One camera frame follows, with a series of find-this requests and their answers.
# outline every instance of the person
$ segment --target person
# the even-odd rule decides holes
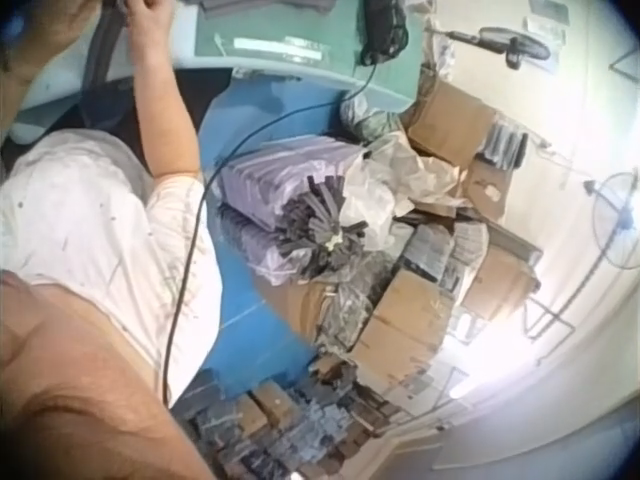
[[[204,193],[169,52],[174,2],[127,5],[150,174],[117,138],[63,130],[19,158],[0,187],[2,428],[38,459],[29,478],[212,475],[162,404]],[[222,284],[206,218],[205,209],[170,356],[169,406],[219,328]]]

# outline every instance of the floor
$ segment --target floor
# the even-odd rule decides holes
[[[294,115],[265,129],[240,151],[255,150],[264,141],[333,130],[339,95],[336,90],[311,82],[281,77],[263,75],[233,80],[212,102],[200,128],[203,169],[212,172],[256,128],[299,108],[333,104]],[[248,266],[219,237],[212,210],[209,225],[224,290],[221,330],[204,367],[217,372],[229,396],[239,395],[270,378],[282,385],[290,384],[305,371],[314,351],[270,311],[255,291]]]

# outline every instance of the cardboard box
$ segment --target cardboard box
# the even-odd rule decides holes
[[[358,452],[360,451],[360,446],[356,445],[353,442],[343,440],[338,444],[338,450],[344,455],[344,458],[349,460],[350,458],[353,458],[358,454]]]
[[[367,428],[362,425],[360,422],[353,422],[351,425],[347,427],[347,437],[346,440],[349,442],[355,442],[357,438],[360,438],[362,434],[368,435]]]
[[[469,199],[483,217],[500,223],[507,205],[512,172],[474,160],[464,174],[462,196]]]
[[[332,373],[337,369],[344,360],[333,353],[322,355],[309,366],[310,372],[315,372],[318,378],[324,380],[331,377]]]
[[[318,462],[318,467],[320,467],[326,475],[337,475],[342,468],[342,463],[331,456],[327,456]]]
[[[365,431],[378,430],[389,425],[389,419],[362,402],[355,402],[349,412],[364,427]]]
[[[267,304],[291,330],[309,343],[315,342],[316,328],[322,319],[322,310],[328,288],[323,283],[304,285],[285,284],[274,287],[266,279],[254,275],[253,283]]]
[[[538,286],[535,272],[525,261],[490,245],[462,306],[487,321],[506,320]]]
[[[325,471],[318,465],[313,463],[305,463],[300,465],[296,471],[301,474],[306,480],[318,480],[326,476]]]
[[[273,427],[284,429],[291,426],[300,413],[291,397],[271,380],[254,390],[252,397]]]
[[[236,407],[240,415],[238,423],[245,437],[257,435],[269,427],[267,416],[249,395],[242,395],[238,398]]]
[[[437,285],[401,269],[350,357],[397,385],[436,355],[452,309],[452,299]]]
[[[462,170],[471,165],[496,115],[480,99],[441,79],[412,112],[405,125],[412,146]]]

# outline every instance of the electric fan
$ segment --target electric fan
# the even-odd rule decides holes
[[[638,172],[612,175],[599,188],[593,181],[584,185],[595,197],[593,235],[602,256],[621,270],[640,268]]]
[[[551,50],[543,42],[509,28],[484,27],[480,29],[478,35],[457,31],[427,30],[498,55],[505,54],[507,66],[512,70],[520,69],[524,57],[548,60],[551,56]]]

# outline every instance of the desk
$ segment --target desk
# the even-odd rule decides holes
[[[358,25],[359,2],[340,0],[331,14],[323,16],[313,10],[285,5],[272,5],[254,11],[227,15],[215,19],[199,18],[195,5],[179,3],[171,30],[171,52],[174,66],[180,68],[243,68],[269,73],[314,79],[339,89],[361,86],[368,77],[368,68],[360,67],[355,53],[361,48],[355,26]],[[77,94],[82,85],[89,43],[97,19],[80,39],[47,65],[35,80],[23,103],[22,110],[43,105]],[[244,38],[277,38],[291,25],[295,37],[311,32],[312,42],[328,49],[324,62],[296,62],[281,55],[269,57],[255,49],[211,49],[207,42],[225,41],[242,35]],[[422,59],[422,32],[417,18],[409,18],[410,42],[399,58],[378,67],[368,93],[373,106],[389,111],[403,111],[415,99]],[[133,68],[129,59],[125,34],[118,40],[113,54],[108,80],[130,77]]]

